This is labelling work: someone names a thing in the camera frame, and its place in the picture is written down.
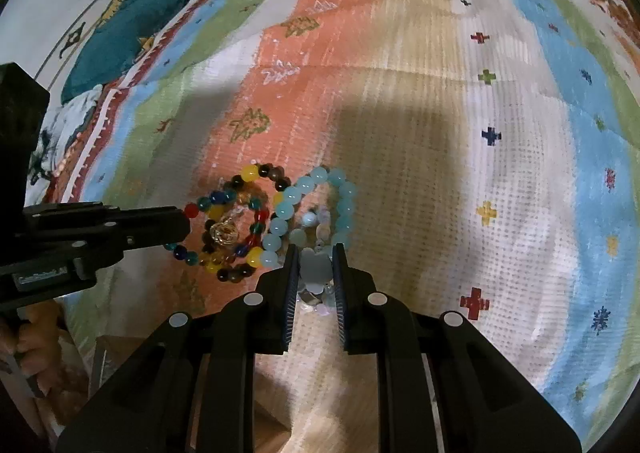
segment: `cross pattern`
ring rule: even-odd
[[[486,131],[482,131],[482,137],[486,139],[487,146],[495,146],[495,141],[502,140],[502,133],[495,133],[495,128],[493,126],[487,126]]]
[[[484,81],[485,85],[490,85],[492,79],[495,79],[495,74],[489,72],[487,68],[482,71],[482,74],[478,74],[478,81]]]
[[[476,209],[476,213],[480,215],[483,226],[488,226],[491,219],[498,216],[498,211],[491,207],[491,202],[489,201],[484,201],[482,206]]]
[[[471,296],[460,296],[460,306],[469,309],[467,319],[478,320],[481,310],[489,310],[490,300],[482,299],[482,289],[471,288]]]
[[[476,32],[475,34],[471,35],[471,39],[478,42],[478,45],[481,45],[482,43],[484,43],[484,40],[488,40],[490,38],[490,36],[485,36],[482,32]]]

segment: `aqua bead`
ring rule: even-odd
[[[260,255],[260,263],[264,267],[276,267],[278,264],[278,255],[275,251],[264,251]]]
[[[352,215],[355,211],[355,206],[353,205],[353,200],[350,198],[343,198],[338,202],[338,213],[340,215]]]
[[[189,251],[184,261],[187,263],[187,265],[197,265],[198,263],[200,263],[198,253],[196,253],[195,251]]]
[[[280,202],[275,208],[275,213],[278,217],[284,220],[289,220],[293,216],[293,206],[290,202]]]
[[[343,215],[338,217],[338,220],[335,221],[335,230],[336,231],[351,231],[353,229],[353,218],[349,215]]]
[[[196,204],[198,205],[198,209],[200,211],[209,211],[209,208],[211,207],[211,201],[209,200],[209,197],[200,197],[196,201]]]
[[[316,188],[316,183],[308,175],[303,175],[296,181],[296,188],[299,188],[303,195],[309,195]]]
[[[309,172],[309,176],[316,184],[322,184],[326,182],[327,172],[322,166],[318,166]]]
[[[282,240],[273,233],[268,233],[262,238],[262,248],[265,251],[277,251],[282,246]]]
[[[340,186],[346,179],[346,175],[344,174],[344,170],[340,168],[332,168],[327,176],[327,180],[333,184],[334,186]]]
[[[295,186],[289,186],[282,194],[284,195],[285,202],[289,202],[290,204],[297,204],[302,200],[302,191]]]
[[[269,224],[269,230],[277,237],[281,237],[289,231],[289,223],[282,218],[276,217]]]
[[[314,227],[318,224],[318,215],[316,215],[313,211],[307,211],[304,215],[302,215],[302,225],[305,227]]]
[[[356,185],[353,182],[345,180],[342,184],[340,184],[338,192],[340,193],[341,197],[352,198],[356,196],[358,188],[356,188]]]
[[[331,239],[331,245],[336,245],[338,243],[341,243],[342,245],[344,245],[344,248],[346,249],[347,247],[349,247],[349,236],[347,233],[336,233],[334,235],[334,237]]]

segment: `black bead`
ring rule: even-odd
[[[269,176],[269,172],[271,171],[271,162],[268,164],[262,164],[260,166],[258,166],[258,175],[260,175],[261,177],[268,177]]]
[[[233,189],[240,189],[242,188],[242,186],[244,186],[244,180],[242,180],[242,177],[239,175],[234,175],[231,178],[231,187]]]
[[[252,266],[250,266],[248,263],[243,263],[242,265],[238,265],[238,271],[240,271],[240,274],[242,274],[242,276],[244,276],[245,278],[255,273],[255,269]]]
[[[289,177],[279,178],[276,181],[276,191],[285,191],[289,186],[291,186]]]

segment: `blue bead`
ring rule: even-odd
[[[327,176],[327,180],[334,186],[340,186],[346,177],[347,176],[344,174],[344,171],[340,168],[332,168]]]
[[[184,261],[187,262],[187,265],[197,265],[200,259],[198,258],[198,253],[195,251],[188,251]]]
[[[290,204],[297,204],[302,200],[302,191],[295,186],[289,186],[282,194],[284,195],[285,202],[289,202]]]
[[[226,195],[224,191],[215,190],[209,194],[209,200],[212,204],[224,204],[226,202]]]
[[[274,218],[271,220],[271,224],[269,225],[269,230],[271,233],[276,235],[277,237],[281,237],[289,231],[289,224],[286,220],[282,218]]]
[[[262,238],[262,247],[265,251],[277,251],[281,246],[282,240],[273,233],[269,233]]]
[[[309,195],[315,187],[316,183],[308,175],[303,175],[296,181],[296,188],[300,189],[303,195]]]
[[[240,258],[244,258],[249,253],[250,247],[246,243],[238,243],[236,245],[236,256],[240,256]]]
[[[207,211],[211,207],[211,201],[209,200],[209,197],[200,197],[196,201],[196,204],[198,205],[198,209],[200,211]]]
[[[355,197],[358,192],[358,188],[356,188],[356,185],[353,182],[346,180],[340,184],[338,192],[340,192],[341,197]]]
[[[235,189],[231,189],[231,188],[225,189],[224,193],[225,193],[227,202],[233,202],[234,200],[236,200],[236,197],[238,196],[238,192]]]
[[[338,220],[335,221],[335,230],[348,232],[353,229],[353,218],[350,215],[343,215],[338,217]]]
[[[322,166],[318,166],[309,172],[309,176],[316,184],[322,184],[323,182],[326,182],[327,172]]]
[[[353,200],[350,198],[343,198],[338,202],[338,213],[340,215],[352,215],[355,211],[355,206],[353,205]]]
[[[187,257],[187,248],[184,245],[176,245],[174,249],[175,259],[185,259]]]
[[[335,245],[336,243],[341,243],[344,245],[346,249],[349,247],[349,236],[347,233],[336,233],[334,237],[331,239],[331,245]]]
[[[289,220],[293,216],[293,206],[289,202],[280,202],[275,208],[278,217]]]

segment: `glass bead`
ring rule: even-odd
[[[340,184],[340,188],[338,189],[340,196],[343,198],[353,198],[356,196],[358,192],[358,188],[353,182],[349,182],[345,180],[342,184]]]
[[[209,200],[212,204],[224,204],[226,202],[225,192],[216,189],[209,193]]]
[[[331,245],[337,245],[338,243],[344,245],[345,249],[349,247],[349,235],[347,233],[336,233],[331,239]]]
[[[316,183],[308,175],[303,175],[296,181],[296,187],[303,195],[309,195],[316,188]]]
[[[215,224],[217,221],[219,221],[222,218],[222,215],[224,213],[225,213],[225,207],[222,204],[214,204],[209,208],[209,211],[207,211],[207,217],[212,219],[214,221],[213,224]]]
[[[340,168],[332,168],[327,176],[327,180],[334,186],[340,186],[344,182],[346,175]]]
[[[262,246],[265,251],[277,251],[282,246],[282,240],[273,233],[268,233],[262,238]]]
[[[198,258],[198,253],[196,253],[195,251],[188,251],[187,255],[184,257],[184,261],[187,263],[187,265],[197,265],[200,261]]]
[[[353,218],[350,215],[342,215],[335,221],[336,231],[351,231],[353,229]]]
[[[269,211],[266,209],[261,209],[255,212],[255,221],[256,222],[266,222],[269,219]]]
[[[323,182],[326,182],[327,172],[322,166],[317,166],[309,172],[309,176],[316,184],[322,184]]]
[[[264,224],[262,222],[254,222],[249,226],[249,231],[254,235],[259,235],[264,231]]]
[[[258,175],[260,175],[262,178],[266,178],[269,176],[269,172],[271,170],[271,163],[268,164],[261,164],[260,166],[258,166]]]
[[[260,255],[260,263],[264,267],[277,267],[278,266],[278,255],[274,251],[264,251]]]
[[[207,270],[207,273],[211,273],[211,274],[218,274],[218,271],[221,268],[222,268],[221,265],[213,263],[212,261],[210,261],[207,265],[205,265],[205,269]]]
[[[289,243],[293,243],[303,249],[306,247],[306,233],[304,229],[297,227],[289,233]]]
[[[240,170],[240,176],[245,182],[252,182],[260,176],[258,174],[258,167],[255,164],[247,164]]]
[[[269,224],[269,230],[277,237],[281,237],[289,231],[289,223],[282,218],[276,217]]]
[[[302,225],[305,227],[313,227],[318,224],[318,215],[313,211],[307,211],[302,215]]]
[[[289,220],[293,216],[293,206],[289,202],[280,202],[275,209],[278,217]]]
[[[343,198],[338,202],[338,213],[340,215],[351,215],[355,210],[355,206],[353,205],[353,200],[350,198]]]
[[[230,182],[233,189],[241,189],[242,186],[244,186],[244,180],[242,180],[242,177],[239,175],[234,175]]]
[[[209,200],[209,197],[198,198],[196,204],[198,205],[198,209],[204,212],[209,211],[209,208],[211,207],[211,201]]]
[[[233,188],[225,189],[224,194],[226,197],[226,202],[233,202],[238,196],[238,192]]]
[[[198,213],[200,213],[198,206],[193,202],[189,202],[184,207],[183,211],[184,211],[184,214],[187,215],[187,218],[196,218],[198,216]]]
[[[176,245],[174,249],[175,259],[185,259],[187,257],[187,248],[184,245]]]
[[[276,191],[285,191],[289,186],[291,186],[291,181],[289,177],[279,178],[276,181]]]
[[[276,182],[278,179],[284,177],[284,168],[282,166],[276,166],[275,168],[271,168],[269,170],[268,177]]]
[[[262,207],[262,201],[258,197],[251,197],[249,201],[249,209],[257,211]]]
[[[239,256],[240,258],[244,258],[247,253],[249,252],[250,247],[246,244],[246,243],[238,243],[238,245],[236,245],[236,256]]]
[[[246,255],[246,263],[257,269],[261,266],[260,255],[262,255],[263,252],[264,250],[261,247],[252,247],[249,254]]]
[[[289,202],[290,204],[298,204],[302,200],[302,191],[295,186],[289,186],[285,191],[282,192],[284,195],[284,200]]]

